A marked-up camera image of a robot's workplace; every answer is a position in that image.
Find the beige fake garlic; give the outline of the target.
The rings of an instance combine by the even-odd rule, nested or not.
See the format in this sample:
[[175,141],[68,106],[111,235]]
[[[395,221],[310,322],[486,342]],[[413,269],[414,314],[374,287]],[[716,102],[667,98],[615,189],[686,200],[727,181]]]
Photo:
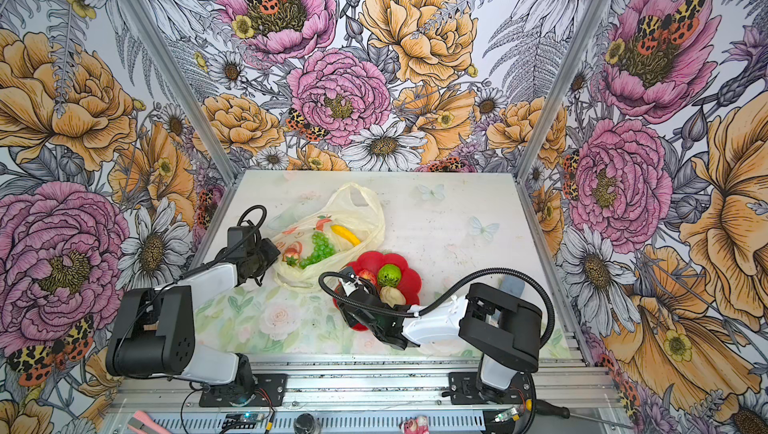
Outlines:
[[396,287],[384,286],[379,292],[380,299],[386,305],[395,308],[407,304],[406,297]]

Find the green fake lime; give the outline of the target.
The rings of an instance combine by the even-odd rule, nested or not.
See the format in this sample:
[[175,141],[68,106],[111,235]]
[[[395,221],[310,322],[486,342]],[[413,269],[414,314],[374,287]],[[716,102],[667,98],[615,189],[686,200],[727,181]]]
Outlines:
[[378,286],[397,287],[402,280],[402,270],[396,264],[385,264],[377,273]]

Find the red flower-shaped plate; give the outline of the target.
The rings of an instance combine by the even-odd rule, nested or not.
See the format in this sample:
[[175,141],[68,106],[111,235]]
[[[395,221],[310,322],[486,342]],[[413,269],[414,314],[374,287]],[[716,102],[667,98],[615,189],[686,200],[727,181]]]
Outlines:
[[357,277],[370,281],[378,293],[384,287],[393,288],[403,295],[406,304],[420,302],[422,278],[400,254],[367,251],[347,267],[351,267]]

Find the translucent cream plastic bag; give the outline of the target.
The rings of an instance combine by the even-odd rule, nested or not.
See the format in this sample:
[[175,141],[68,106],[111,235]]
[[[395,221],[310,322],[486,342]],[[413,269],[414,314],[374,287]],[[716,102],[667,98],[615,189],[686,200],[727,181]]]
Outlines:
[[[331,230],[343,225],[361,241],[352,246]],[[312,252],[313,232],[324,232],[336,248],[336,254],[301,269],[299,261]],[[342,185],[318,211],[281,230],[272,242],[280,251],[272,265],[275,282],[286,289],[311,292],[318,288],[318,278],[325,272],[337,272],[361,254],[378,249],[385,239],[386,220],[383,204],[374,190],[357,183]]]

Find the yellow fake banana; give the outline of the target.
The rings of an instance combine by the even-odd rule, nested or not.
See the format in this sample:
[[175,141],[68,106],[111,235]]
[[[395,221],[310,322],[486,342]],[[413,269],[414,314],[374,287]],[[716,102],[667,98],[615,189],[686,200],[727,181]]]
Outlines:
[[333,224],[331,230],[337,236],[343,238],[349,242],[352,246],[357,246],[361,243],[360,239],[348,228],[343,225]]

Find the red fake fruit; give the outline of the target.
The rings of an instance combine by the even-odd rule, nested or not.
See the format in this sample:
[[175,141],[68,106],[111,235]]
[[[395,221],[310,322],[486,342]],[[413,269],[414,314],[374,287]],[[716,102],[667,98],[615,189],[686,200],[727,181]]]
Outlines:
[[373,273],[372,271],[370,271],[370,270],[367,270],[367,269],[362,269],[362,270],[361,270],[361,271],[358,273],[358,276],[359,276],[360,278],[362,278],[362,279],[365,279],[365,280],[367,280],[368,282],[370,282],[370,283],[371,283],[371,284],[372,284],[374,287],[377,287],[377,286],[378,286],[377,275],[376,275],[375,273]]

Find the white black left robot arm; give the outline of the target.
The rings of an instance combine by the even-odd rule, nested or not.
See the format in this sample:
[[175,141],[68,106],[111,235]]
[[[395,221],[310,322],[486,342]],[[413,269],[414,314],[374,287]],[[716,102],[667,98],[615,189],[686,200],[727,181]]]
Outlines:
[[106,351],[109,374],[170,378],[199,384],[215,400],[249,402],[257,391],[250,362],[240,353],[196,339],[195,312],[210,299],[249,281],[260,284],[280,251],[257,226],[228,229],[227,246],[211,261],[158,287],[124,294]]

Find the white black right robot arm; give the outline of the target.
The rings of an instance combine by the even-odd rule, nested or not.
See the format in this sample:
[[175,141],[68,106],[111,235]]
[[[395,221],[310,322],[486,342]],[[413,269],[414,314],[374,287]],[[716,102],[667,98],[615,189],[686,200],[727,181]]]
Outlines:
[[[544,306],[480,281],[491,275],[522,281]],[[533,374],[539,370],[540,351],[553,334],[555,309],[546,289],[531,276],[511,268],[481,269],[461,278],[427,306],[389,306],[373,284],[350,267],[321,274],[318,284],[336,301],[349,326],[366,327],[392,348],[460,339],[479,350],[472,400],[501,404],[511,397],[524,405],[535,401]]]

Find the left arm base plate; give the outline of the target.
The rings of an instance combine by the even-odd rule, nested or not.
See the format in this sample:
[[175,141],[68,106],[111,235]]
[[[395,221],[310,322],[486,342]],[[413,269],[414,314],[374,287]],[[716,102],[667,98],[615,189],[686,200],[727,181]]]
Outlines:
[[287,391],[286,374],[254,374],[251,380],[207,388],[198,401],[202,408],[281,407]]

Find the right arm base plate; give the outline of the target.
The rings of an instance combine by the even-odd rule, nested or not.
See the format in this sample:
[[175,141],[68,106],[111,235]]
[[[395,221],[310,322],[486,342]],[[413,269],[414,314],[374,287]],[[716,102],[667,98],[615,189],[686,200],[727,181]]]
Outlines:
[[519,405],[533,395],[533,380],[527,373],[516,374],[506,390],[484,385],[475,372],[451,372],[448,388],[441,396],[448,398],[452,405]]

